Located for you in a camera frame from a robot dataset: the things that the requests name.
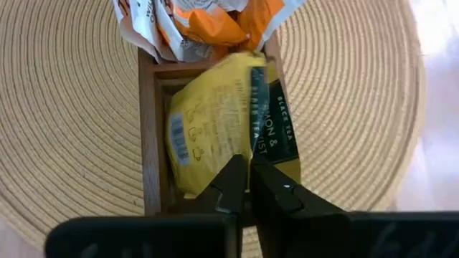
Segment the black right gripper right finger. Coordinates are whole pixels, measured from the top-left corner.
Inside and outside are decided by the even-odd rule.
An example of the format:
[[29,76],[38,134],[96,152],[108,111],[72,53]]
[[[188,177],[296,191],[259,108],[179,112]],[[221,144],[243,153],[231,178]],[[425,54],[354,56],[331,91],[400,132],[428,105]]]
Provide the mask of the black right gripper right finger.
[[349,243],[345,211],[263,157],[251,161],[250,193],[264,257],[335,257]]

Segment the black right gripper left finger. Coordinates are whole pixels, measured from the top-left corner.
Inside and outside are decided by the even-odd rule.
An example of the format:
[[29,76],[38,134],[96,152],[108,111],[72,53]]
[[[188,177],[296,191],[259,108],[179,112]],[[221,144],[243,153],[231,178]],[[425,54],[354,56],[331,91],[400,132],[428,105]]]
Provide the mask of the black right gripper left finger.
[[216,257],[241,256],[247,173],[244,156],[232,156],[196,199],[199,235]]

